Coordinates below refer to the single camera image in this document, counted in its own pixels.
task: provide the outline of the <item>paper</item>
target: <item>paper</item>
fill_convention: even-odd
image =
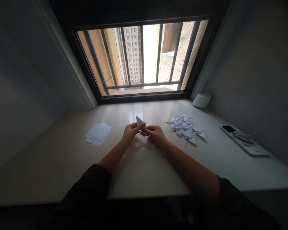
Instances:
[[[182,130],[181,129],[176,129],[176,133],[179,137],[182,137]]]
[[[206,135],[203,133],[202,130],[199,130],[198,128],[193,127],[194,132],[201,137],[202,139],[204,139],[205,141],[207,141],[207,137]]]
[[[143,123],[145,123],[145,122],[142,121],[142,120],[137,116],[137,126],[139,126],[140,124],[143,124]]]
[[[189,142],[197,146],[197,141],[194,138],[195,135],[198,135],[203,140],[207,141],[206,135],[203,131],[193,127],[196,122],[191,122],[190,119],[192,117],[188,117],[183,114],[182,117],[177,116],[176,114],[171,119],[171,122],[165,122],[171,126],[171,130],[175,130],[179,137],[187,139]]]
[[[104,124],[95,124],[88,133],[85,135],[87,138],[95,139],[101,141],[106,137],[108,132],[112,130],[112,126]]]
[[[100,145],[110,135],[111,132],[112,126],[107,125],[105,122],[101,124],[95,124],[93,128],[91,128],[85,135],[86,138],[84,141],[100,147]]]

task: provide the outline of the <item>sleeve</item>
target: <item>sleeve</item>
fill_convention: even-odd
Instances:
[[[41,229],[79,229],[96,224],[112,175],[101,165],[92,165],[68,191]]]
[[[220,178],[220,199],[209,210],[210,224],[219,229],[281,229],[266,211],[252,203],[232,183]]]

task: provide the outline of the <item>white cylinder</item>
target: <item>white cylinder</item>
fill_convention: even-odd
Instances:
[[[199,93],[193,101],[193,105],[199,108],[206,108],[211,99],[211,95],[207,93]]]

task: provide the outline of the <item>glossy desk surface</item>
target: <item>glossy desk surface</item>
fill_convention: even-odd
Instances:
[[[208,131],[208,142],[197,147],[169,130],[174,114],[193,117]],[[0,169],[0,205],[59,202],[83,172],[99,162],[121,139],[127,124],[143,118],[160,125],[165,136],[189,156],[241,191],[288,188],[288,167],[274,157],[251,157],[220,129],[228,122],[189,100],[100,105],[94,110],[67,112]],[[85,143],[95,123],[113,131],[100,148]],[[121,160],[108,198],[186,195],[190,190],[175,168],[147,137],[137,135]]]

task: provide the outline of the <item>high-rise building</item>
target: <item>high-rise building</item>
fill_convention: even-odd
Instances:
[[[127,60],[124,54],[122,33],[120,28],[114,28],[117,53],[121,68],[123,84],[128,84],[128,71],[131,84],[142,83],[141,30],[140,27],[124,27]]]

